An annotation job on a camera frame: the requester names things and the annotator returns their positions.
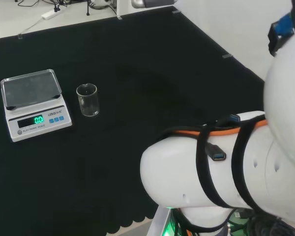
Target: white power strip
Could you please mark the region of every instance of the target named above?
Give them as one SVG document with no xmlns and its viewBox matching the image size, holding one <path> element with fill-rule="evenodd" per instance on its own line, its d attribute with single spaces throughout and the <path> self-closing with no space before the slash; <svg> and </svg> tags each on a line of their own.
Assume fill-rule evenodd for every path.
<svg viewBox="0 0 295 236">
<path fill-rule="evenodd" d="M 49 20 L 57 15 L 59 15 L 62 11 L 57 11 L 55 12 L 55 10 L 51 10 L 49 12 L 46 12 L 44 14 L 41 15 L 41 17 L 44 19 L 44 20 Z"/>
</svg>

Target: digital display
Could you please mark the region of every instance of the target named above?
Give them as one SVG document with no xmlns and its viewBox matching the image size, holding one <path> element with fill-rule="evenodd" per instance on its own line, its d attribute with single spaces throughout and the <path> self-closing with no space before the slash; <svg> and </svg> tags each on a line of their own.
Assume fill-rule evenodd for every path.
<svg viewBox="0 0 295 236">
<path fill-rule="evenodd" d="M 44 122 L 44 118 L 42 115 L 31 117 L 31 118 L 26 118 L 22 120 L 18 120 L 18 125 L 19 128 L 23 128 L 32 124 L 39 124 Z"/>
</svg>

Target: black strap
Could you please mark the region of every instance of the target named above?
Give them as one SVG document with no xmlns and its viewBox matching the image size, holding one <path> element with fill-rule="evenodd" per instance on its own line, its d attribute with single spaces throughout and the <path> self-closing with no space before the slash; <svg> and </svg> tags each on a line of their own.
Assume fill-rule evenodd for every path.
<svg viewBox="0 0 295 236">
<path fill-rule="evenodd" d="M 232 174 L 233 180 L 237 191 L 243 200 L 256 212 L 265 213 L 253 200 L 245 182 L 245 176 L 243 171 L 243 159 L 245 154 L 245 149 L 250 138 L 251 133 L 255 129 L 257 122 L 264 120 L 265 116 L 258 116 L 251 120 L 246 121 L 240 128 L 238 133 L 233 154 L 232 154 Z"/>
<path fill-rule="evenodd" d="M 208 164 L 206 154 L 206 143 L 212 128 L 204 126 L 197 138 L 196 166 L 201 187 L 206 196 L 217 206 L 224 208 L 233 208 L 220 197 L 215 189 Z"/>
<path fill-rule="evenodd" d="M 172 216 L 175 219 L 175 222 L 179 223 L 180 228 L 183 228 L 184 230 L 189 230 L 190 232 L 196 232 L 196 233 L 212 233 L 212 232 L 218 231 L 219 229 L 221 229 L 223 226 L 227 224 L 228 219 L 230 218 L 231 214 L 235 211 L 235 209 L 232 210 L 230 215 L 226 218 L 226 220 L 222 224 L 212 228 L 205 228 L 205 227 L 200 227 L 200 226 L 191 224 L 189 220 L 181 213 L 179 209 L 172 209 L 171 211 L 172 211 Z"/>
</svg>

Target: green led light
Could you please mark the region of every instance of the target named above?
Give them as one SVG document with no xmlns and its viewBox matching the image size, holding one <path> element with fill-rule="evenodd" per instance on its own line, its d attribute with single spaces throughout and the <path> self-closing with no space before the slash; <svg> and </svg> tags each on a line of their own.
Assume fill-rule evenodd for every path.
<svg viewBox="0 0 295 236">
<path fill-rule="evenodd" d="M 174 230 L 173 230 L 173 228 L 172 228 L 172 226 L 171 226 L 171 223 L 169 223 L 168 225 L 167 225 L 167 227 L 166 227 L 166 230 L 164 231 L 164 233 L 163 233 L 163 236 L 173 236 L 174 235 Z"/>
</svg>

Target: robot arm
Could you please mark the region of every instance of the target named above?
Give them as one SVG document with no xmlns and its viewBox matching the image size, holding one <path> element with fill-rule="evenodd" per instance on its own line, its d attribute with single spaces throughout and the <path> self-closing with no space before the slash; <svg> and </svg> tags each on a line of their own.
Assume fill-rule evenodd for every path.
<svg viewBox="0 0 295 236">
<path fill-rule="evenodd" d="M 152 6 L 168 4 L 167 0 L 132 0 L 134 7 L 141 8 L 151 6 L 150 2 Z M 217 235 L 221 229 L 216 227 L 225 223 L 232 208 L 239 207 L 261 210 L 295 227 L 295 0 L 288 16 L 293 22 L 289 24 L 293 33 L 279 47 L 272 47 L 272 52 L 276 52 L 284 45 L 265 83 L 268 125 L 252 131 L 240 163 L 233 155 L 234 146 L 242 138 L 238 133 L 211 135 L 207 140 L 227 156 L 223 161 L 207 158 L 206 177 L 215 195 L 224 202 L 223 206 L 213 200 L 203 184 L 205 176 L 197 163 L 196 138 L 169 136 L 143 153 L 141 179 L 147 193 L 163 207 L 178 208 L 189 224 L 205 229 L 201 232 L 206 235 Z M 241 120 L 244 116 L 251 119 L 257 115 L 240 114 Z"/>
</svg>

